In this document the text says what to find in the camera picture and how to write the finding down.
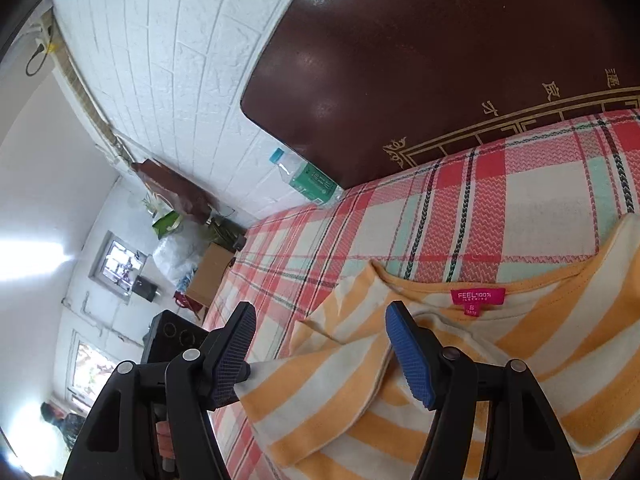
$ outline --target brick wall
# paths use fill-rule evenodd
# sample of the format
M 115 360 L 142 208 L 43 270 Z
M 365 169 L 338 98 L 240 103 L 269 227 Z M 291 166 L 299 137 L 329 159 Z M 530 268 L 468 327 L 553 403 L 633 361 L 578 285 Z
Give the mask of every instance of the brick wall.
M 290 0 L 54 0 L 112 125 L 231 207 L 302 203 L 269 163 L 280 143 L 244 117 L 247 79 Z

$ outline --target pink clothing tag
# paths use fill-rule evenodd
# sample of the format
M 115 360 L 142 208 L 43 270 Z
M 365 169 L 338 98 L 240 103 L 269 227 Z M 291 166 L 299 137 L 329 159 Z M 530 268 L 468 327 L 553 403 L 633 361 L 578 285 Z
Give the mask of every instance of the pink clothing tag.
M 460 288 L 451 291 L 451 301 L 462 305 L 467 316 L 479 317 L 482 305 L 502 305 L 505 293 L 504 288 Z

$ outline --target plaid tablecloth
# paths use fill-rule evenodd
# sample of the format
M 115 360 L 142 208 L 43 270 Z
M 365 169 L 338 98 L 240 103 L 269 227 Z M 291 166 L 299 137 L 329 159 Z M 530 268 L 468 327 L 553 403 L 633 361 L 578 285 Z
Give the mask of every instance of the plaid tablecloth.
M 366 164 L 366 160 L 354 160 Z M 349 190 L 334 208 L 297 208 L 251 228 L 205 327 L 252 302 L 250 360 L 285 356 L 308 316 L 367 260 L 417 282 L 511 282 L 595 254 L 640 210 L 640 112 L 569 120 Z M 282 478 L 237 403 L 213 416 L 234 480 Z

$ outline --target black wire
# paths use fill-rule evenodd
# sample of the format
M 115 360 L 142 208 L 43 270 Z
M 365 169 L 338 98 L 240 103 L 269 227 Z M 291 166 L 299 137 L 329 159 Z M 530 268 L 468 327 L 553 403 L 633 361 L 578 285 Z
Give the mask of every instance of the black wire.
M 33 77 L 35 76 L 40 70 L 42 70 L 42 67 L 44 66 L 44 62 L 47 60 L 47 57 L 49 56 L 49 47 L 51 46 L 51 43 L 49 42 L 49 46 L 47 47 L 46 51 L 44 49 L 44 45 L 40 44 L 38 46 L 38 48 L 36 49 L 36 51 L 33 53 L 33 56 L 31 56 L 31 59 L 29 60 L 29 62 L 27 63 L 27 66 L 24 69 L 24 73 L 27 75 L 27 77 Z M 29 67 L 31 65 L 31 62 L 36 59 L 36 56 L 38 54 L 40 54 L 41 52 L 44 52 L 44 56 L 42 57 L 42 61 L 40 62 L 40 65 L 38 66 L 38 68 L 36 69 L 35 72 L 29 72 Z

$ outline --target brown board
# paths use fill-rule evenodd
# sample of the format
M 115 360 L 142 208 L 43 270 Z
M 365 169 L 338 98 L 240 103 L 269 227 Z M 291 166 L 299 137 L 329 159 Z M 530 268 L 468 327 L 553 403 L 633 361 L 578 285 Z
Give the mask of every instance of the brown board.
M 622 0 L 293 0 L 242 98 L 348 188 L 603 110 L 639 107 Z

